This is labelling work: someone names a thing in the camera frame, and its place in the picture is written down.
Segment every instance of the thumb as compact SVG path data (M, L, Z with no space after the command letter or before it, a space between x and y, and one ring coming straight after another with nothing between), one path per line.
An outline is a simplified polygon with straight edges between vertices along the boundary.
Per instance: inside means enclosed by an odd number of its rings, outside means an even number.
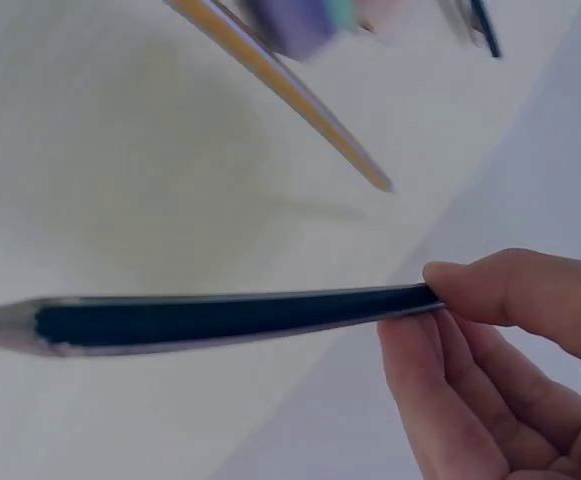
M424 277L466 320L516 325L581 358L581 261L504 250L467 266L429 264Z

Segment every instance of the hand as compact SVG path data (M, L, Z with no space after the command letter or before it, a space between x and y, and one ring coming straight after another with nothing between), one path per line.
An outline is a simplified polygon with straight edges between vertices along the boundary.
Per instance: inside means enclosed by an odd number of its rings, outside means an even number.
M424 277L448 311L379 325L424 478L581 479L581 396L485 325L517 325L581 359L581 262L507 250Z

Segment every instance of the pencil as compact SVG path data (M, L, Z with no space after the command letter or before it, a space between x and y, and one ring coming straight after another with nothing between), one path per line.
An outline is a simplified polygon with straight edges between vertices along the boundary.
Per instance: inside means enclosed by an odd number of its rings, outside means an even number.
M476 17L476 20L481 27L480 33L483 33L490 53L494 58L501 58L501 48L499 47L499 41L495 34L492 22L486 10L486 6L483 0L470 0L472 5L472 13Z
M372 185L386 192L392 191L390 178L359 141L228 8L215 0L167 2L299 113Z
M424 284L231 296L35 299L0 306L0 348L59 357L147 354L297 335L441 306Z

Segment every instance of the white surface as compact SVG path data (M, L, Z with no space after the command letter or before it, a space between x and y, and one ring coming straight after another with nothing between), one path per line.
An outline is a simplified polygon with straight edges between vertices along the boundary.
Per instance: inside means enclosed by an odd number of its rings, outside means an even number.
M580 0L494 5L504 62L434 2L298 73L374 191L158 0L0 1L0 302L383 283L510 126ZM0 479L205 478L337 334L53 363L0 352Z
M581 258L581 16L510 135L394 278L429 260L508 246ZM508 337L581 392L581 364L519 331ZM385 386L373 326L350 329L213 480L421 478Z

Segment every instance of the purple eraser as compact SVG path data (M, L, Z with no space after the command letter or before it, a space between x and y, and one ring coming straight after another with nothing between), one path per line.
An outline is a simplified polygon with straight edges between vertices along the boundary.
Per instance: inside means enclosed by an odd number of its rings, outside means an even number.
M270 47L303 61L325 45L337 28L324 0L245 0Z

